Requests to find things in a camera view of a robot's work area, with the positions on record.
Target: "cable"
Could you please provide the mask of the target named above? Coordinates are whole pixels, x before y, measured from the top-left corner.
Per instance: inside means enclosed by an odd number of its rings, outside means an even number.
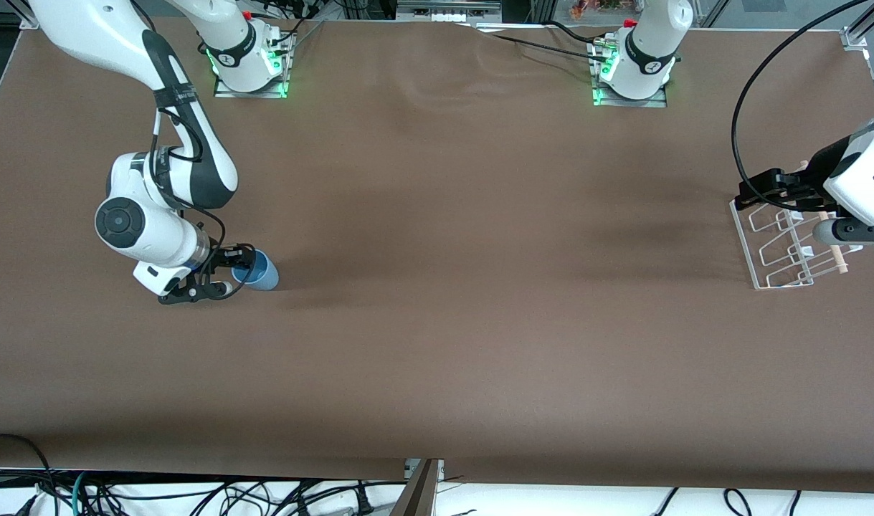
[[[122,499],[122,500],[138,500],[138,502],[140,502],[141,500],[145,500],[145,501],[146,500],[173,500],[173,499],[178,499],[179,497],[200,497],[200,496],[208,495],[212,492],[213,492],[213,490],[211,489],[210,491],[198,491],[197,493],[178,493],[178,494],[174,494],[174,495],[159,495],[159,496],[152,496],[152,497],[135,497],[135,496],[113,494],[112,493],[112,497],[116,497],[116,499]]]
[[[367,497],[367,489],[364,486],[364,481],[357,481],[357,489],[354,490],[354,495],[357,497],[358,516],[367,516],[367,514],[375,512],[374,506],[371,505],[370,499]]]
[[[207,507],[207,505],[210,503],[210,500],[213,500],[214,497],[216,497],[220,493],[220,491],[225,490],[227,487],[230,486],[230,484],[230,482],[225,482],[221,484],[220,487],[217,487],[217,489],[214,489],[210,493],[207,493],[207,496],[204,497],[201,502],[198,502],[198,504],[194,506],[194,509],[191,510],[189,516],[200,516],[200,514],[204,511],[204,508]]]
[[[606,58],[604,58],[603,56],[590,55],[590,54],[583,53],[583,52],[572,52],[572,50],[558,49],[555,47],[550,47],[548,45],[542,45],[541,43],[527,42],[525,39],[516,39],[516,38],[510,38],[509,36],[501,36],[500,34],[492,34],[492,36],[494,36],[495,38],[508,40],[508,42],[522,43],[524,45],[536,47],[537,49],[551,50],[552,52],[560,52],[562,54],[577,56],[577,57],[581,57],[584,59],[590,59],[590,61],[598,61],[598,62],[606,61]]]
[[[816,208],[798,208],[798,206],[795,206],[795,205],[789,205],[789,204],[784,204],[782,202],[777,202],[777,201],[768,199],[768,197],[766,197],[764,195],[764,193],[756,190],[755,186],[752,186],[752,182],[749,180],[749,176],[747,176],[746,170],[742,166],[742,157],[739,156],[739,142],[738,142],[738,138],[737,138],[737,126],[738,126],[738,122],[739,122],[739,111],[741,111],[742,103],[744,102],[744,100],[746,100],[746,95],[748,95],[748,93],[749,93],[749,88],[752,88],[752,85],[755,83],[755,79],[758,79],[759,75],[761,75],[761,72],[764,71],[765,67],[768,66],[768,64],[771,62],[772,59],[774,59],[775,56],[777,56],[779,53],[781,53],[781,50],[787,48],[787,45],[790,45],[791,43],[794,42],[795,39],[799,38],[800,36],[803,36],[803,34],[806,33],[807,30],[812,29],[812,27],[815,27],[818,24],[826,21],[827,19],[830,19],[830,17],[836,16],[836,14],[843,13],[844,11],[851,9],[854,6],[859,6],[860,4],[863,4],[864,2],[867,2],[867,0],[852,0],[850,2],[847,2],[846,4],[841,4],[841,6],[838,6],[838,7],[836,7],[836,9],[830,10],[826,14],[823,14],[822,16],[817,17],[817,19],[814,19],[810,23],[807,23],[807,25],[804,25],[800,30],[797,30],[797,32],[791,34],[780,45],[778,45],[774,50],[772,50],[770,54],[768,54],[768,57],[766,57],[765,60],[761,62],[761,64],[758,66],[758,68],[755,69],[755,72],[752,72],[752,76],[748,79],[748,81],[746,81],[746,85],[744,86],[744,88],[742,88],[742,92],[739,93],[739,99],[736,102],[736,108],[733,109],[733,120],[731,121],[731,133],[729,133],[729,137],[731,138],[731,146],[733,148],[733,160],[735,160],[735,162],[736,162],[736,168],[739,172],[739,177],[742,178],[742,182],[744,182],[746,184],[746,186],[749,187],[749,190],[752,190],[752,193],[754,193],[755,196],[759,197],[759,200],[761,200],[761,202],[775,206],[775,208],[790,209],[792,211],[813,212],[813,211],[827,211],[827,210],[829,210],[829,208],[830,208],[829,206],[816,206]]]
[[[299,497],[302,497],[303,493],[306,493],[306,491],[308,491],[309,489],[312,489],[315,486],[318,486],[318,484],[321,484],[321,483],[322,483],[321,480],[315,480],[315,479],[313,479],[313,480],[300,480],[300,484],[296,487],[296,489],[294,489],[293,491],[290,491],[290,494],[283,497],[283,500],[280,500],[280,504],[278,504],[277,509],[275,509],[274,512],[270,513],[269,516],[277,516],[277,514],[282,512],[282,510],[285,509],[285,507],[287,507],[288,505],[290,505],[290,503],[293,503],[296,501],[296,499],[298,499]]]
[[[404,481],[381,481],[381,482],[367,482],[364,484],[364,487],[376,487],[376,486],[404,486],[407,482]],[[343,492],[351,491],[357,489],[356,486],[341,486],[341,487],[329,487],[329,489],[325,489],[324,491],[319,491],[318,493],[313,493],[305,497],[306,505],[310,505],[312,503],[319,502],[319,500],[326,499],[327,497],[332,497],[338,495]],[[295,514],[296,511],[290,512],[287,516],[291,516]]]
[[[229,516],[229,510],[232,509],[233,506],[236,505],[237,502],[251,503],[251,504],[255,505],[256,507],[258,507],[259,510],[261,510],[262,506],[260,506],[257,502],[253,502],[252,500],[244,500],[244,497],[249,495],[250,492],[256,490],[258,487],[263,486],[263,484],[264,484],[264,482],[257,482],[256,484],[254,484],[254,486],[249,487],[249,489],[246,489],[244,491],[240,491],[239,489],[233,489],[233,492],[239,493],[239,496],[236,496],[236,497],[230,497],[228,489],[224,489],[224,493],[226,494],[227,497],[226,497],[226,499],[223,500],[223,503],[221,503],[221,505],[220,505],[220,507],[221,507],[220,516]]]
[[[730,493],[735,493],[736,496],[738,496],[739,499],[742,500],[742,505],[746,508],[745,514],[736,510],[736,508],[733,507],[733,504],[729,502]],[[724,503],[726,504],[726,509],[730,509],[733,514],[736,514],[736,516],[752,516],[752,509],[749,509],[749,502],[748,500],[746,500],[746,497],[742,496],[742,493],[739,492],[739,489],[725,489]]]
[[[47,463],[47,457],[41,453],[40,448],[33,443],[32,440],[23,437],[22,435],[16,434],[0,434],[0,439],[10,439],[12,441],[19,441],[19,443],[26,444],[27,447],[32,448],[32,451],[38,456],[38,460],[41,461],[42,466],[44,467],[44,473],[47,476],[47,481],[49,481],[49,486],[51,490],[57,493],[57,484],[54,483],[54,476],[51,474],[51,466]],[[57,503],[57,500],[54,500],[54,514],[55,516],[60,515],[60,503]]]
[[[73,490],[70,491],[70,507],[73,507],[73,516],[80,516],[80,486],[83,483],[83,477],[86,477],[86,472],[83,471],[77,474],[76,481],[73,482]]]
[[[191,138],[191,141],[196,141],[198,144],[198,151],[194,154],[194,157],[189,158],[187,156],[179,156],[178,154],[175,154],[172,150],[168,152],[168,155],[178,160],[191,161],[192,163],[200,163],[201,158],[204,157],[204,141],[201,141],[201,137],[198,136],[196,132],[194,132],[194,128],[191,126],[191,124],[188,124],[188,121],[184,120],[184,118],[180,117],[180,115],[176,115],[175,113],[172,113],[170,110],[164,107],[157,108],[157,111],[171,118],[172,122],[174,122],[175,125],[181,124],[181,127],[184,127],[185,131],[188,133],[188,137]]]
[[[666,495],[666,498],[663,499],[663,503],[660,504],[660,509],[658,509],[657,512],[654,512],[652,516],[663,516],[663,513],[666,512],[666,507],[669,507],[669,502],[673,501],[673,497],[677,492],[679,492],[679,487],[673,487],[670,489],[669,494]]]
[[[147,11],[145,11],[143,7],[139,6],[136,0],[131,0],[131,6],[134,7],[134,10],[138,12],[138,14],[140,14],[142,17],[144,17],[145,20],[147,20],[147,25],[151,28],[152,32],[156,32],[156,26],[153,25],[153,20],[151,17],[149,17]]]
[[[159,108],[158,111],[159,111],[159,113],[171,113],[171,111],[167,111],[163,108]],[[171,199],[174,200],[175,202],[179,203],[180,206],[184,206],[184,208],[188,208],[188,209],[193,209],[193,210],[197,211],[198,213],[200,213],[201,215],[204,215],[204,216],[207,216],[207,218],[213,219],[214,222],[216,222],[217,225],[220,226],[220,238],[217,239],[217,245],[214,245],[213,247],[211,247],[210,252],[208,252],[208,254],[207,254],[207,259],[204,260],[204,263],[201,265],[201,271],[198,274],[197,283],[199,285],[203,285],[204,278],[207,276],[207,269],[210,267],[210,262],[213,261],[214,256],[217,255],[217,250],[220,249],[221,247],[223,247],[223,241],[224,241],[224,239],[227,238],[227,225],[223,223],[223,220],[221,220],[219,218],[219,216],[213,215],[213,213],[211,213],[205,209],[201,209],[198,206],[193,205],[192,203],[189,203],[185,200],[179,199],[178,196],[175,196],[174,193],[172,193],[171,191],[168,191],[162,185],[159,185],[159,182],[157,181],[157,178],[156,178],[156,170],[155,170],[156,167],[154,166],[154,161],[156,159],[156,147],[157,147],[158,142],[159,142],[159,134],[154,134],[153,138],[151,140],[151,149],[149,150],[148,167],[149,167],[149,173],[151,174],[151,180],[153,181],[154,185],[157,186],[157,188],[159,189],[159,192],[163,193],[166,196],[170,196]],[[239,290],[242,288],[242,285],[244,285],[246,283],[246,281],[249,280],[250,275],[252,274],[252,270],[254,267],[255,267],[255,265],[251,264],[249,271],[246,274],[246,277],[243,278],[243,281],[239,282],[239,285],[237,285],[233,290],[231,290],[227,294],[223,294],[223,296],[216,297],[216,296],[213,296],[213,295],[207,293],[207,291],[205,290],[204,291],[205,296],[210,298],[210,300],[214,300],[214,301],[226,300],[227,298],[232,297],[233,294],[236,294],[237,292],[239,292]]]
[[[309,19],[308,17],[305,17],[304,19],[300,19],[299,21],[296,22],[296,25],[293,26],[293,29],[286,31],[286,34],[287,34],[286,36],[284,36],[283,38],[279,38],[279,39],[273,39],[272,42],[270,42],[270,44],[276,45],[280,42],[283,42],[283,40],[290,38],[290,36],[292,36],[293,34],[296,34],[296,30],[299,29],[299,27],[301,25],[303,25],[303,22],[305,22],[308,19]]]
[[[576,32],[573,32],[572,30],[570,30],[570,27],[567,27],[566,25],[562,24],[561,22],[555,21],[553,19],[543,21],[542,25],[552,25],[552,26],[558,27],[558,29],[561,29],[564,31],[564,34],[567,34],[571,38],[578,40],[578,42],[583,42],[583,43],[592,43],[594,39],[602,38],[604,35],[606,35],[606,33],[603,32],[599,36],[593,36],[593,38],[584,38],[580,34],[577,34]]]
[[[794,511],[797,510],[797,503],[800,503],[800,495],[803,494],[803,491],[797,490],[794,493],[794,499],[790,502],[790,510],[787,512],[787,516],[794,516]]]
[[[37,498],[38,495],[33,495],[32,497],[30,497],[29,500],[26,500],[26,503],[24,503],[23,506],[21,506],[19,510],[16,511],[14,516],[29,516],[29,514],[32,512],[32,506],[34,505],[34,501]]]

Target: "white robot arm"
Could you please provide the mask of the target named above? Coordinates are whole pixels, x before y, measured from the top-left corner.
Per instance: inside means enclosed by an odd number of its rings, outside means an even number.
[[[770,169],[749,179],[768,199],[791,203],[792,209],[823,209],[839,218],[813,229],[830,245],[874,244],[874,118],[852,135],[817,151],[803,170]],[[739,184],[736,209],[760,204],[745,183]]]
[[[676,49],[693,17],[688,0],[649,0],[637,26],[614,33],[617,59],[600,79],[625,98],[653,97],[669,81]]]
[[[253,92],[282,73],[280,29],[246,19],[234,0],[166,0],[204,40],[214,71],[230,89]]]
[[[218,255],[200,226],[182,219],[179,210],[226,205],[239,183],[236,167],[175,52],[141,22],[129,0],[34,0],[32,7],[43,32],[64,52],[153,90],[158,115],[152,149],[115,160],[95,229],[109,247],[139,261],[138,281],[161,301],[170,300],[182,279],[191,284],[195,271],[201,278],[213,272]],[[156,147],[161,115],[174,124],[180,148]],[[210,284],[209,277],[207,285],[191,287],[197,292],[189,290],[187,300],[229,293],[228,285]]]

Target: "brown table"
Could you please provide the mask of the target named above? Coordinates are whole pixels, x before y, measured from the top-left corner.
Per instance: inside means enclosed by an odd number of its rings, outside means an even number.
[[[410,23],[326,24],[290,98],[216,99],[194,30],[158,23],[239,167],[229,238],[284,287],[164,307],[136,284],[92,215],[112,160],[148,147],[151,93],[23,33],[0,91],[0,431],[56,467],[445,457],[470,481],[874,490],[874,249],[756,292],[728,212],[729,115],[787,33],[691,32],[663,110],[594,107],[580,59]],[[872,115],[860,53],[809,34],[749,98],[749,170]]]

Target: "plastic cup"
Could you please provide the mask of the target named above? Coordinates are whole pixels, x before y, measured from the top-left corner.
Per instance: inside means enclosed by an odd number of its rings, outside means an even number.
[[[246,267],[233,267],[233,278],[240,283],[247,273],[249,273],[249,269]],[[277,274],[277,267],[274,267],[264,252],[256,249],[255,265],[252,268],[249,281],[246,281],[246,287],[254,290],[273,290],[274,287],[277,287],[278,281],[280,281],[280,277]]]

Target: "white wire rack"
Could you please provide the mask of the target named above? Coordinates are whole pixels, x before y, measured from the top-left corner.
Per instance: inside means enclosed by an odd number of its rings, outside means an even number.
[[[844,255],[863,249],[863,245],[826,245],[813,239],[813,226],[829,218],[825,212],[804,216],[766,204],[752,209],[743,220],[732,201],[729,210],[756,290],[806,287],[821,275],[844,274]]]

